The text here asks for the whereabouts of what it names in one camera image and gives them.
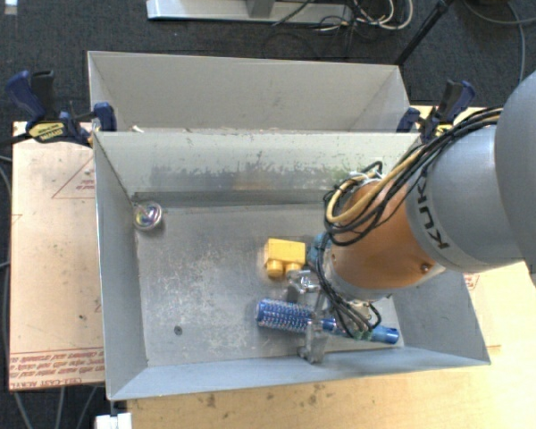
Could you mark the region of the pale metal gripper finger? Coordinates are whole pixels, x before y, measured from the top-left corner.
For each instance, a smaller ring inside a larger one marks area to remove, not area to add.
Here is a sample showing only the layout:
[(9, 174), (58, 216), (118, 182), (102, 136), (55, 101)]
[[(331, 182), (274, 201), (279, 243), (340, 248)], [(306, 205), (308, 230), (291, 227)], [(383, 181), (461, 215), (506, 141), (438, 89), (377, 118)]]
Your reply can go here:
[(304, 344), (297, 348), (297, 354), (309, 364), (320, 364), (325, 354), (329, 338), (323, 328), (322, 319), (309, 320), (306, 326)]
[(311, 270), (292, 270), (287, 273), (288, 302), (303, 302), (306, 297), (320, 290), (319, 278)]

